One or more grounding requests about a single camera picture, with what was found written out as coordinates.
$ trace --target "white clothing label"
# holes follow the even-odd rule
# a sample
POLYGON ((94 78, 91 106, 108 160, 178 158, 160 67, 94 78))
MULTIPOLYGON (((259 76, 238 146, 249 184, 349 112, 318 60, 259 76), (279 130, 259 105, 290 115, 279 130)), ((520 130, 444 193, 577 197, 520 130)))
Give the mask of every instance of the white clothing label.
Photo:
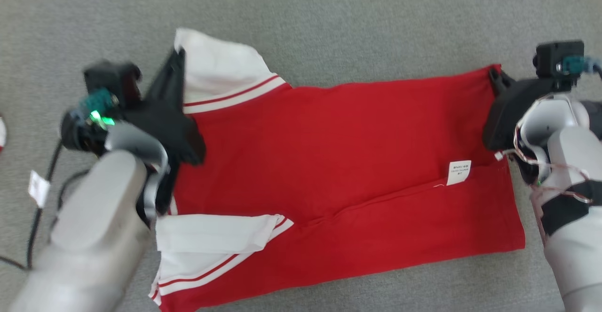
POLYGON ((470 160, 450 162, 450 171, 447 175, 447 186, 461 183, 470 173, 470 160))
POLYGON ((48 190, 50 190, 50 183, 36 171, 32 170, 32 175, 30 176, 30 187, 28 192, 30 196, 36 201, 39 208, 44 207, 46 203, 46 198, 48 196, 48 190))

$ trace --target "red fabric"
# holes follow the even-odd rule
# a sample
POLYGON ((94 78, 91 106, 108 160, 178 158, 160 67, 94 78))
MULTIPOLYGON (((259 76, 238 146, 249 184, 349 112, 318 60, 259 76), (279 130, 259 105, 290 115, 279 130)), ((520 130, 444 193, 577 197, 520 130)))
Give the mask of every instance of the red fabric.
POLYGON ((494 99, 488 69, 285 84, 193 114, 207 156, 179 171, 178 214, 282 214, 295 225, 216 280, 163 296, 161 310, 524 248, 508 164, 481 142, 494 99), (457 160, 472 160, 469 177, 445 186, 457 160))

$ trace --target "green light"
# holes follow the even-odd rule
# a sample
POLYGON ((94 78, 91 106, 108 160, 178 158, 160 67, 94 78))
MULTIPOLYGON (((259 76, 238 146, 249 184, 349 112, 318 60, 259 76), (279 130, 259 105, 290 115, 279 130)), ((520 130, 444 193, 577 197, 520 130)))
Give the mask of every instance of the green light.
POLYGON ((106 118, 106 117, 103 117, 103 123, 105 123, 107 125, 115 125, 115 121, 113 119, 106 118))
POLYGON ((92 113, 90 113, 90 117, 95 120, 100 120, 101 114, 98 113, 98 111, 92 111, 92 113))

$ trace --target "gray fabric surface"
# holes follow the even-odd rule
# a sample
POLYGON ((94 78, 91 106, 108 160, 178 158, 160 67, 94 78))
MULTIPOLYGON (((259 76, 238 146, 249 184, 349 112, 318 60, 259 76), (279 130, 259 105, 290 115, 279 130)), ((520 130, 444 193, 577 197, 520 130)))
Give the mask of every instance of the gray fabric surface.
MULTIPOLYGON (((148 83, 172 45, 174 29, 187 26, 254 46, 293 85, 423 78, 490 63, 526 78, 534 75, 535 46, 545 40, 582 38, 587 53, 602 56, 601 5, 602 0, 0 0, 0 112, 8 127, 8 145, 0 153, 0 254, 24 258, 34 210, 26 195, 29 172, 45 171, 60 115, 84 95, 81 70, 101 57, 131 59, 148 83)), ((602 98, 599 80, 583 78, 577 93, 602 98)), ((55 183, 92 162, 90 156, 65 153, 55 183)), ((284 290, 210 310, 560 311, 516 170, 514 184, 525 250, 284 290)), ((52 198, 56 191, 54 186, 52 198)), ((50 220, 45 215, 38 246, 50 220)), ((120 311, 156 310, 146 294, 157 265, 157 252, 149 249, 120 311)), ((0 310, 24 279, 0 265, 0 310)))

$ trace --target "care label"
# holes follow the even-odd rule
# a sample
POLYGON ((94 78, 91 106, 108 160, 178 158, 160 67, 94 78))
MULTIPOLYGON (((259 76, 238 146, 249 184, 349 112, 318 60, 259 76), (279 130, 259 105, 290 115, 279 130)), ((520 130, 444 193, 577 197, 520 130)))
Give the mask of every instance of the care label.
POLYGON ((36 171, 32 170, 32 175, 30 176, 30 187, 28 192, 30 196, 36 201, 39 208, 44 207, 46 203, 46 198, 48 196, 48 190, 50 190, 50 183, 36 171))
POLYGON ((447 186, 461 183, 470 173, 470 160, 450 162, 450 171, 447 175, 447 186))

